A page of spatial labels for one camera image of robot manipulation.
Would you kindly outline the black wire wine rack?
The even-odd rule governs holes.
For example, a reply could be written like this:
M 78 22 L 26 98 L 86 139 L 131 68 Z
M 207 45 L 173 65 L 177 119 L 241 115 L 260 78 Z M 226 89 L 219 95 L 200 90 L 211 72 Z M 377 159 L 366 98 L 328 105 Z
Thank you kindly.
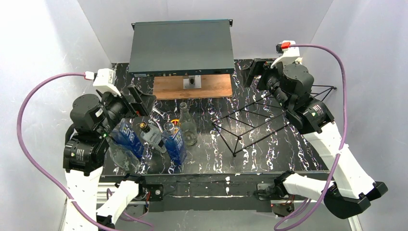
M 289 124 L 285 111 L 269 92 L 212 122 L 233 157 Z

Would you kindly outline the clear square bottle black cap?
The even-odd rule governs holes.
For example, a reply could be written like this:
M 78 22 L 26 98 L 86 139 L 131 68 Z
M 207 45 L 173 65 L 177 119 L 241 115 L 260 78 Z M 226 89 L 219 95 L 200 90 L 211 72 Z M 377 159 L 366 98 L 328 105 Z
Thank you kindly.
M 166 152 L 166 147 L 162 140 L 162 131 L 154 125 L 150 125 L 146 122 L 141 122 L 139 125 L 141 129 L 140 136 L 148 144 L 150 144 L 155 150 L 164 154 Z

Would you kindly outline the clear round glass bottle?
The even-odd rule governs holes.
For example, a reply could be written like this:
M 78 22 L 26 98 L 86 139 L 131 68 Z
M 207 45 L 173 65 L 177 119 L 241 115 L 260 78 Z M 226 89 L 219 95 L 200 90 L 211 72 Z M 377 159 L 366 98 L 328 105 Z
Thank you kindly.
M 197 142 L 197 126 L 189 112 L 189 107 L 186 102 L 181 102 L 179 126 L 182 130 L 182 135 L 187 146 L 193 146 Z

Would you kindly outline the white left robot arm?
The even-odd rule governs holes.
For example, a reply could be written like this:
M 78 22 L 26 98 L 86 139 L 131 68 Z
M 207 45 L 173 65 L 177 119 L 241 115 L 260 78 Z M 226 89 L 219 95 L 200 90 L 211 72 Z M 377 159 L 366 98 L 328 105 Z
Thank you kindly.
M 112 231 L 127 205 L 141 192 L 138 177 L 126 176 L 112 196 L 97 207 L 99 180 L 114 128 L 127 118 L 148 116 L 156 96 L 128 86 L 98 87 L 72 104 L 72 125 L 65 138 L 63 167 L 68 190 L 64 220 L 66 231 Z

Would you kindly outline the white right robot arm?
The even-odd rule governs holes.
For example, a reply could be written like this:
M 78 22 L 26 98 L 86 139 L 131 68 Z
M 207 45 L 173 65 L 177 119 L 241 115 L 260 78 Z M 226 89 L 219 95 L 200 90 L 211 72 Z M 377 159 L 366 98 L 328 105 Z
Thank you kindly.
M 333 215 L 346 219 L 361 214 L 371 201 L 387 192 L 385 183 L 374 181 L 342 143 L 333 115 L 311 93 L 314 77 L 305 66 L 256 58 L 242 75 L 246 87 L 260 76 L 257 88 L 272 94 L 290 124 L 314 147 L 326 166 L 334 167 L 329 183 L 286 171 L 274 179 L 264 195 L 299 195 L 320 201 Z

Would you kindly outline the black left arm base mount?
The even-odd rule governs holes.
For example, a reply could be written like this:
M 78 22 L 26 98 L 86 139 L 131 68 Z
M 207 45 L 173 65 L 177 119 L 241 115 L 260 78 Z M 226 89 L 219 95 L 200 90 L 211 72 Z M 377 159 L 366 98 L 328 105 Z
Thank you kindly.
M 161 184 L 141 185 L 140 197 L 144 201 L 162 201 L 164 197 L 164 187 Z

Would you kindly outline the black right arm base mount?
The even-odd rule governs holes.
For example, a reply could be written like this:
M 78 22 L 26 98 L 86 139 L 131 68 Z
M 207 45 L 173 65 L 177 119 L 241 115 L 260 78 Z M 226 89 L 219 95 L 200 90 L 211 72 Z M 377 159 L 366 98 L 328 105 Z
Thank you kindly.
M 260 201 L 270 201 L 271 210 L 278 217 L 285 217 L 295 210 L 294 195 L 284 192 L 273 183 L 258 184 L 254 196 Z

